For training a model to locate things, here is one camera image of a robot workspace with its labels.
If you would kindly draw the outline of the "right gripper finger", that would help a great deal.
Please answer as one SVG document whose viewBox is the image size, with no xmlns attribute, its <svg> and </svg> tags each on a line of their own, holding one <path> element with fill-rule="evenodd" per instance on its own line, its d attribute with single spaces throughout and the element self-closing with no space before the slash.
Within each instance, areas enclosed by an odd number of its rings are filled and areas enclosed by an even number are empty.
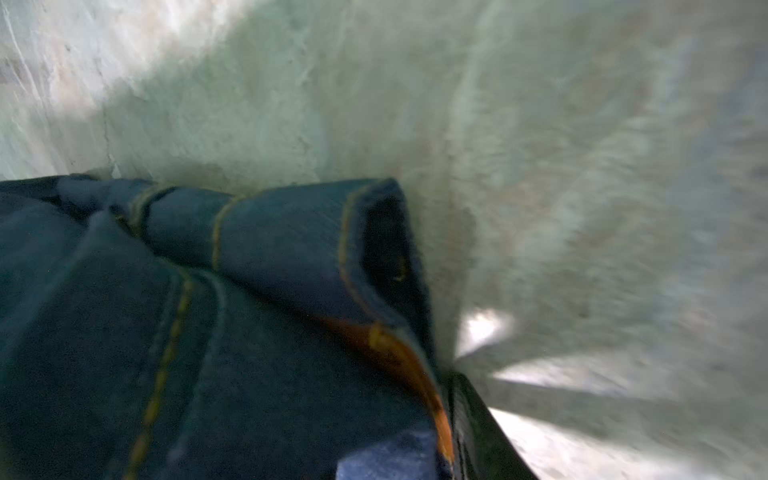
<svg viewBox="0 0 768 480">
<path fill-rule="evenodd" d="M 451 375 L 448 400 L 456 479 L 537 479 L 464 374 Z"/>
</svg>

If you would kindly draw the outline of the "dark blue denim trousers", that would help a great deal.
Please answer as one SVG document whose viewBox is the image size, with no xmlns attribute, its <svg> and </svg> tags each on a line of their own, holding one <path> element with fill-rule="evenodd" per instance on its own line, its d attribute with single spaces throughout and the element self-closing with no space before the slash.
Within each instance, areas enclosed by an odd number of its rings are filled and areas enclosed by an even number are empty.
<svg viewBox="0 0 768 480">
<path fill-rule="evenodd" d="M 392 179 L 1 185 L 5 479 L 451 479 Z"/>
</svg>

